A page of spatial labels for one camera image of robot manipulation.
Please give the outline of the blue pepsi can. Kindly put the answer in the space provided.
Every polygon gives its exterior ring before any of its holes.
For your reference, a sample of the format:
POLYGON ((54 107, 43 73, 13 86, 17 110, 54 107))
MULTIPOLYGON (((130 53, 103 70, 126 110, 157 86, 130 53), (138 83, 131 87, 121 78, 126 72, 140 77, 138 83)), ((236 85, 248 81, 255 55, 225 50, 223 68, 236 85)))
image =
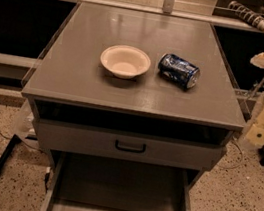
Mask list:
POLYGON ((200 69, 175 54, 165 54, 157 64, 159 72, 186 89, 196 85, 200 69))

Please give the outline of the grey top drawer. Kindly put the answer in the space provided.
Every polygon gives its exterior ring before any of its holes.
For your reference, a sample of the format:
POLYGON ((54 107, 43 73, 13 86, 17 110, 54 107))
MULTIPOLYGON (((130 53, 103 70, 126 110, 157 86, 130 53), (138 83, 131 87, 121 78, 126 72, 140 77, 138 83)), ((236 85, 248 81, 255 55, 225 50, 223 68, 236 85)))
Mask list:
POLYGON ((33 126, 42 148, 161 166, 209 171, 227 151, 221 146, 79 126, 56 120, 38 118, 34 120, 33 126), (142 154, 122 152, 115 148, 116 140, 134 145, 145 144, 146 150, 142 154))

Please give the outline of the grey drawer cabinet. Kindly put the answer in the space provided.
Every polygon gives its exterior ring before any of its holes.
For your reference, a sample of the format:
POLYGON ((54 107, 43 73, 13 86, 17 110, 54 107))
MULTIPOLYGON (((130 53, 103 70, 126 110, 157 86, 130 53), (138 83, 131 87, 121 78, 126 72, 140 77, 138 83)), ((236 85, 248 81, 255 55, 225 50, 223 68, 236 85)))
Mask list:
POLYGON ((29 78, 22 94, 35 119, 225 147, 245 124, 208 23, 81 3, 29 78), (131 45, 151 67, 132 80, 100 64, 108 47, 131 45), (160 73, 163 55, 200 69, 184 89, 160 73))

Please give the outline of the open grey middle drawer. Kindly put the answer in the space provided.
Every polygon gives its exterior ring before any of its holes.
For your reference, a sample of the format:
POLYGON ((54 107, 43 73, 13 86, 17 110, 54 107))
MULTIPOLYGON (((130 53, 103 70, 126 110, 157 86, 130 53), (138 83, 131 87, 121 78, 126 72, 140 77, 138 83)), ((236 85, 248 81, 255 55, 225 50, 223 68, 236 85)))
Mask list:
POLYGON ((40 211, 191 211, 187 177, 184 169, 64 152, 40 211))

